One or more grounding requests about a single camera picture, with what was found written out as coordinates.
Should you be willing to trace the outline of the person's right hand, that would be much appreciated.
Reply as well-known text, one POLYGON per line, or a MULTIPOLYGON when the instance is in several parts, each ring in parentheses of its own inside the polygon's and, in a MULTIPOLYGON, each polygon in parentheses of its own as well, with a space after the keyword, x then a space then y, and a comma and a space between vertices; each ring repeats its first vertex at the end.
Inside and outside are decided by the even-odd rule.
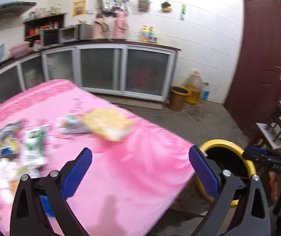
POLYGON ((270 177, 270 187, 271 187, 271 198, 273 201, 276 201, 278 199, 278 183, 276 179, 276 173, 270 171, 269 172, 269 177, 270 177))

